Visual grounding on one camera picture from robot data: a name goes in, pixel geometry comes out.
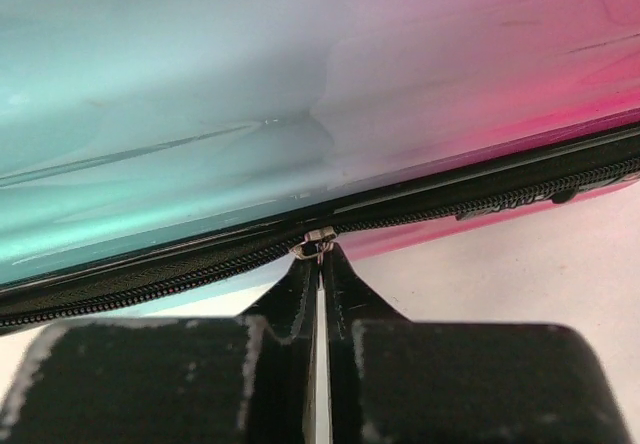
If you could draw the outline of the silver zipper pull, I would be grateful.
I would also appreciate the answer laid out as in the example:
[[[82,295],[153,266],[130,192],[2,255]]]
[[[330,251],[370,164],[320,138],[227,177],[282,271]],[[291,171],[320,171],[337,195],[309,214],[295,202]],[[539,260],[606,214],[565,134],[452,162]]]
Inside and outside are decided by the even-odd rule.
[[[338,234],[332,226],[309,231],[300,243],[290,249],[290,253],[300,261],[318,261],[332,250],[337,237]]]

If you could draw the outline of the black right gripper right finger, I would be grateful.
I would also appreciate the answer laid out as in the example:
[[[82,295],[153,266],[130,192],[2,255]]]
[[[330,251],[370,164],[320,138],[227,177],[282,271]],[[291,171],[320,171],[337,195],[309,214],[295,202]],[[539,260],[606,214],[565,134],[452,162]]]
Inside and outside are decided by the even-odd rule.
[[[413,321],[323,258],[336,443],[627,443],[600,361],[558,324]]]

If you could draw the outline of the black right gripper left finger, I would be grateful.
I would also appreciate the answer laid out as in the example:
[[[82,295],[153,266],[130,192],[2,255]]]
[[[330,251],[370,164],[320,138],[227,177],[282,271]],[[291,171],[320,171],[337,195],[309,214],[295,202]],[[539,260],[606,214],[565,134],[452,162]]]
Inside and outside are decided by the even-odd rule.
[[[1,407],[5,443],[311,443],[319,266],[235,317],[60,321]]]

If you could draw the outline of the pink and teal kids suitcase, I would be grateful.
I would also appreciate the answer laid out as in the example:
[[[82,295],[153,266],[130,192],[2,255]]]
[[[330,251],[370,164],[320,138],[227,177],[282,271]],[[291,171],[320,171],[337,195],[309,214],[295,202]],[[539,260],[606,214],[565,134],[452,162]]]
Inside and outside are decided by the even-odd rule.
[[[1,0],[1,329],[639,174],[639,0]]]

